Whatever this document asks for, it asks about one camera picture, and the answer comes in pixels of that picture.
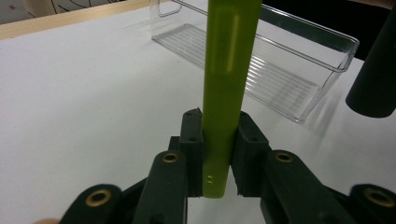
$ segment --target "white table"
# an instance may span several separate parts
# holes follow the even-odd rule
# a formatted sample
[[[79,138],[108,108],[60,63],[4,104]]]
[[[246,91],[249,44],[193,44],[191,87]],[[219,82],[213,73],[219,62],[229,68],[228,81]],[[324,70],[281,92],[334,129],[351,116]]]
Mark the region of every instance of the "white table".
[[[146,177],[202,107],[203,70],[150,40],[145,7],[0,41],[0,223],[60,218],[86,188],[122,189]],[[372,183],[396,191],[396,116],[351,111],[354,60],[305,125],[250,97],[248,112],[273,149],[300,156],[323,184],[348,193]],[[259,199],[189,199],[189,223],[263,223]]]

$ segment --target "black pipe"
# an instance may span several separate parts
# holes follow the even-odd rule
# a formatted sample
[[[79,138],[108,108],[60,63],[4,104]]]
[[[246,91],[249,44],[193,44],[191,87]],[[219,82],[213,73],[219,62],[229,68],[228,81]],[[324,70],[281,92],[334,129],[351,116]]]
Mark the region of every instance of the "black pipe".
[[[389,13],[356,78],[346,104],[371,118],[390,116],[396,108],[396,7]]]

